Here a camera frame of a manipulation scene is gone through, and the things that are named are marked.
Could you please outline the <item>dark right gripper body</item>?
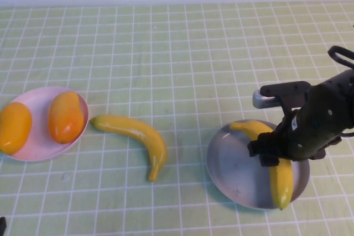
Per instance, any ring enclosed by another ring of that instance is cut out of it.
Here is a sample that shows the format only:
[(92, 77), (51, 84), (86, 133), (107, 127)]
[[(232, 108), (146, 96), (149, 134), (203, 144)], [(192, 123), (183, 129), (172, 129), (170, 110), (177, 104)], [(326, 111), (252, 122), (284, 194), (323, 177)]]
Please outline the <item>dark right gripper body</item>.
[(305, 93), (305, 103), (276, 133), (281, 158), (319, 159), (324, 149), (353, 137), (353, 82), (326, 81)]

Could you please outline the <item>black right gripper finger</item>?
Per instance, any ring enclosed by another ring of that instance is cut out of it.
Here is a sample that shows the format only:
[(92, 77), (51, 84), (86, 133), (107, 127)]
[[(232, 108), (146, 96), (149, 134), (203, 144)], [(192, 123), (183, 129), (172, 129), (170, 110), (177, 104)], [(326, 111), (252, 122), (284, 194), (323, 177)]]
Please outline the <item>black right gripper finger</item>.
[(277, 145), (275, 141), (274, 133), (260, 133), (256, 136), (255, 140), (251, 140), (247, 144), (248, 152), (250, 156), (267, 155), (277, 156)]
[(279, 159), (277, 157), (260, 155), (259, 160), (262, 167), (275, 167), (279, 165)]

